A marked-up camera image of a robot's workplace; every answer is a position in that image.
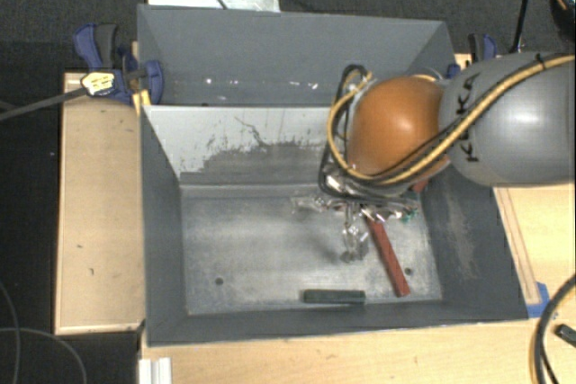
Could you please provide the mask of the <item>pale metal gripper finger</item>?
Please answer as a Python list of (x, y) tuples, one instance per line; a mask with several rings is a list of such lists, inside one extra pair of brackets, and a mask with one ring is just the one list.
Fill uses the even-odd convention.
[(330, 210), (336, 205), (336, 202), (330, 198), (320, 195), (298, 196), (292, 198), (294, 210), (308, 210), (316, 213), (322, 213)]
[(348, 210), (345, 215), (342, 238), (345, 250), (341, 259), (345, 263), (362, 261), (369, 251), (369, 232), (365, 227), (364, 219)]

